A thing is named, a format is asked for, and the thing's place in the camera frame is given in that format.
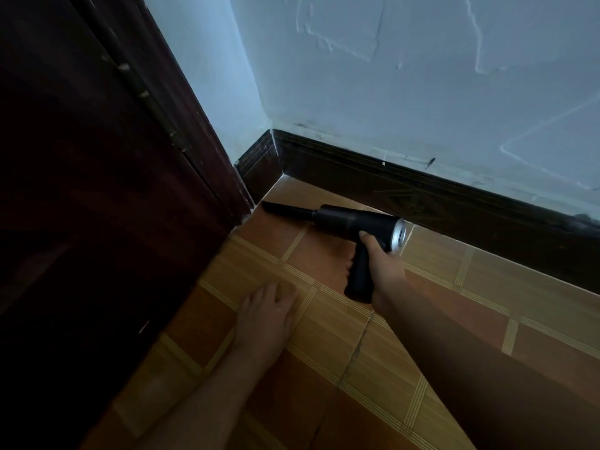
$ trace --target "dark brown baseboard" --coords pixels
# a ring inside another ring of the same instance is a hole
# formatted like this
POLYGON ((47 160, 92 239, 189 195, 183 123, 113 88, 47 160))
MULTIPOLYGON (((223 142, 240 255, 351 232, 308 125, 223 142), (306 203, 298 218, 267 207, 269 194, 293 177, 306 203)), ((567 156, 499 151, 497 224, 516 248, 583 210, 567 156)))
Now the dark brown baseboard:
POLYGON ((600 293, 600 226, 275 130, 283 172, 600 293))
POLYGON ((235 167, 254 203, 259 203, 283 173, 271 131, 265 131, 237 160, 235 167))

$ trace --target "hand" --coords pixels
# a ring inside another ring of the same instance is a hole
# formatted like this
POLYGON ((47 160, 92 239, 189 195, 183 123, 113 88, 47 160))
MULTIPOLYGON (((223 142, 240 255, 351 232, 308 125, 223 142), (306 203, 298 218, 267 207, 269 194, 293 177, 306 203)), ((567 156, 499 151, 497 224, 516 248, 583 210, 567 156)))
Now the hand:
MULTIPOLYGON (((369 270, 375 286, 372 295, 373 309, 385 317, 391 308, 391 302, 400 295, 406 287, 404 264, 397 252, 385 252, 379 246, 377 239, 364 230, 360 231, 361 241, 369 252, 369 270)), ((346 264, 349 271, 352 261, 346 264)))
POLYGON ((267 284, 246 295, 237 312, 232 351, 248 363, 257 381, 275 363, 290 337, 298 291, 276 301, 277 284, 267 284))

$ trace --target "black handheld vacuum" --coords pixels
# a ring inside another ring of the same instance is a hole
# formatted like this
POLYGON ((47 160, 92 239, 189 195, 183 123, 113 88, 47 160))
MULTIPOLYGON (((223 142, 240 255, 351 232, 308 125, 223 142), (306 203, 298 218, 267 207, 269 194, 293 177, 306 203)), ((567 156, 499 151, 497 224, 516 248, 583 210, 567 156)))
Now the black handheld vacuum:
POLYGON ((373 280, 369 272, 369 255, 367 247, 358 236, 359 231, 364 230, 375 236, 379 245, 386 252, 398 251, 406 237, 404 220, 382 213, 353 210, 333 205, 321 205, 318 210, 273 202, 263 202, 262 206, 268 213, 310 221, 319 230, 356 243, 354 261, 344 294, 357 302, 370 303, 373 295, 373 280))

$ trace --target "wooden door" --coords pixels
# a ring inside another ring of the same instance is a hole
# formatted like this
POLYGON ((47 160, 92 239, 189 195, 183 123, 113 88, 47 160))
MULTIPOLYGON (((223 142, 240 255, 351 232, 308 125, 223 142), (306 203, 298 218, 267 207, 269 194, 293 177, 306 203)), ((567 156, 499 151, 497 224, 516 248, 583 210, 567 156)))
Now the wooden door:
POLYGON ((216 196, 173 148, 69 0, 0 3, 2 427, 20 447, 73 447, 234 227, 224 202, 240 196, 216 196))

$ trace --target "forearm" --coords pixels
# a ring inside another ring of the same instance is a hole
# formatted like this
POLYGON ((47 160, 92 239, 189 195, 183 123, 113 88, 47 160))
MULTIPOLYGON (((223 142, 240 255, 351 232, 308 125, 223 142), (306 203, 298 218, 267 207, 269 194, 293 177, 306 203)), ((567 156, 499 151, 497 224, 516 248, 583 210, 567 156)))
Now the forearm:
POLYGON ((260 374, 249 363, 242 353, 230 353, 206 382, 144 435, 137 448, 225 448, 241 409, 259 381, 260 374))
POLYGON ((407 284, 384 316, 431 386, 482 448, 590 448, 588 402, 478 339, 407 284))

